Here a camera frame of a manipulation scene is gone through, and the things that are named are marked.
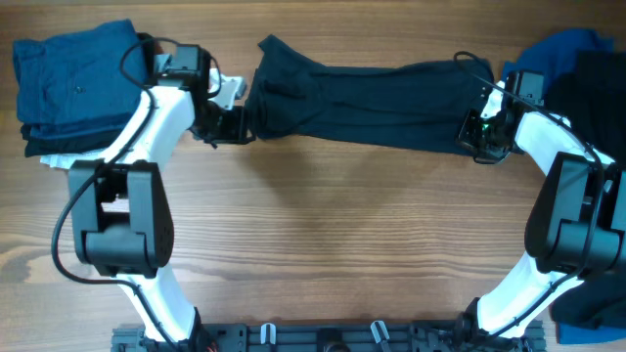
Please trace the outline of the folded white garment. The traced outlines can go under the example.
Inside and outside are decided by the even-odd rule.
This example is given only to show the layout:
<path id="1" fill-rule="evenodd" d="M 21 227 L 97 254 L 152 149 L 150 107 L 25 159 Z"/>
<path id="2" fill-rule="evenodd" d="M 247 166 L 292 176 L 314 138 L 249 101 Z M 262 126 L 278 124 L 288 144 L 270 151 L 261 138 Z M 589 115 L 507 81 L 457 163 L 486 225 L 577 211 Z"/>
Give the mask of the folded white garment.
<path id="1" fill-rule="evenodd" d="M 70 169 L 77 160 L 98 159 L 104 149 L 89 151 L 81 154 L 47 154 L 40 157 L 42 164 L 50 168 Z"/>

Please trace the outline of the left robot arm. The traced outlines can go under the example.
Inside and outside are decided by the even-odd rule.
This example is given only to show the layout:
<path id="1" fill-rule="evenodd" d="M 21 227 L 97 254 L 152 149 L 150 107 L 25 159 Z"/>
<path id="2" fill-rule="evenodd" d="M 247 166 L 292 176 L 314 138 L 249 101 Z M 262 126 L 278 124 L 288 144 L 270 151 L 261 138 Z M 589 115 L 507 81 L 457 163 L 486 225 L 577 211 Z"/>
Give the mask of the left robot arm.
<path id="1" fill-rule="evenodd" d="M 182 135 L 208 144 L 247 144 L 251 136 L 242 108 L 240 76 L 168 70 L 144 88 L 120 136 L 94 159 L 77 159 L 68 170 L 70 219 L 78 260 L 98 279 L 87 285 L 119 286 L 141 317 L 135 330 L 116 330 L 114 351 L 213 351 L 169 263 L 174 224 L 161 171 Z"/>

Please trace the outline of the folded light grey garment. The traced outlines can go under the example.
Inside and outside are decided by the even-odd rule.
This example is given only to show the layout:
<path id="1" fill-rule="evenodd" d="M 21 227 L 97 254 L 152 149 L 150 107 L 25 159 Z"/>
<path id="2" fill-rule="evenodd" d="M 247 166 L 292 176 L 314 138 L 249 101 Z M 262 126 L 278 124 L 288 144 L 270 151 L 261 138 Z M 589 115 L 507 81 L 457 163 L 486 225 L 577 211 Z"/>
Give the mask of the folded light grey garment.
<path id="1" fill-rule="evenodd" d="M 157 54 L 154 57 L 154 72 L 164 72 L 171 64 L 171 54 Z"/>

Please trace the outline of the dark green t-shirt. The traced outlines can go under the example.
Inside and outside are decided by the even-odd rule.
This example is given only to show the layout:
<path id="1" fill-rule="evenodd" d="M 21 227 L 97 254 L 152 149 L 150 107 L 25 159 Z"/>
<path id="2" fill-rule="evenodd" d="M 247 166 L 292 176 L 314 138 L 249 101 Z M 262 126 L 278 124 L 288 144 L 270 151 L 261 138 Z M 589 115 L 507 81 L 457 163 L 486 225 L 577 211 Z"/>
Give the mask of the dark green t-shirt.
<path id="1" fill-rule="evenodd" d="M 467 154 L 455 139 L 470 110 L 483 110 L 490 64 L 463 60 L 398 68 L 325 66 L 274 35 L 245 108 L 260 139 L 288 135 L 445 154 Z"/>

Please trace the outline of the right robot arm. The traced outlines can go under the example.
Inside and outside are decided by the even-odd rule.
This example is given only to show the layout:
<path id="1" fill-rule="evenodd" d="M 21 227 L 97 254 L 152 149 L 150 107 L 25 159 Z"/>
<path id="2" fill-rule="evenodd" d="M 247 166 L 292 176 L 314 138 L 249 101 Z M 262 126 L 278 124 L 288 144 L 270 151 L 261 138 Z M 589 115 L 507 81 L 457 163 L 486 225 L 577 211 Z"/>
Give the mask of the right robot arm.
<path id="1" fill-rule="evenodd" d="M 559 297 L 597 276 L 625 271 L 625 172 L 538 106 L 536 86 L 518 95 L 503 82 L 482 112 L 470 111 L 461 143 L 490 161 L 529 154 L 546 176 L 524 233 L 525 251 L 490 292 L 460 314 L 457 344 L 496 345 L 522 337 Z"/>

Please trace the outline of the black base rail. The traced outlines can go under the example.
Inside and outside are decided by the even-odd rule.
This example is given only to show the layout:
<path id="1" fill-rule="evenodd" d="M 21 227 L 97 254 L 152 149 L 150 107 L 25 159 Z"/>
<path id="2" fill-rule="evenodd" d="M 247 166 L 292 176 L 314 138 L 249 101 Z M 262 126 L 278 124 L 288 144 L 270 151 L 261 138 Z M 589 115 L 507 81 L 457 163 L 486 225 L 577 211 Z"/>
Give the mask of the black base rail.
<path id="1" fill-rule="evenodd" d="M 481 346 L 453 344 L 452 321 L 414 321 L 411 324 L 263 326 L 204 325 L 199 340 L 185 341 L 182 351 L 324 352 L 324 351 L 531 351 L 546 352 L 543 324 L 530 323 L 523 336 L 499 337 Z"/>

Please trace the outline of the bright blue t-shirt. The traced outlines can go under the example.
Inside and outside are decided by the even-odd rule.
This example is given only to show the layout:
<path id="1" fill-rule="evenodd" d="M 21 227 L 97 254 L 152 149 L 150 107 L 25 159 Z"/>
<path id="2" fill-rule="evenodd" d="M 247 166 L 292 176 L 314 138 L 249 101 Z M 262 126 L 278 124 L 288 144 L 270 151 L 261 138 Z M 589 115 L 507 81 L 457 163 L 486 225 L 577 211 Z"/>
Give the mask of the bright blue t-shirt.
<path id="1" fill-rule="evenodd" d="M 516 62 L 505 63 L 502 75 L 506 77 L 511 71 L 522 69 L 543 73 L 545 100 L 552 83 L 560 75 L 575 70 L 577 56 L 583 51 L 623 53 L 613 49 L 611 39 L 600 37 L 592 29 L 570 29 L 554 34 L 526 49 Z M 623 329 L 600 327 L 589 330 L 562 323 L 557 325 L 560 344 L 603 343 L 625 337 L 625 327 Z"/>

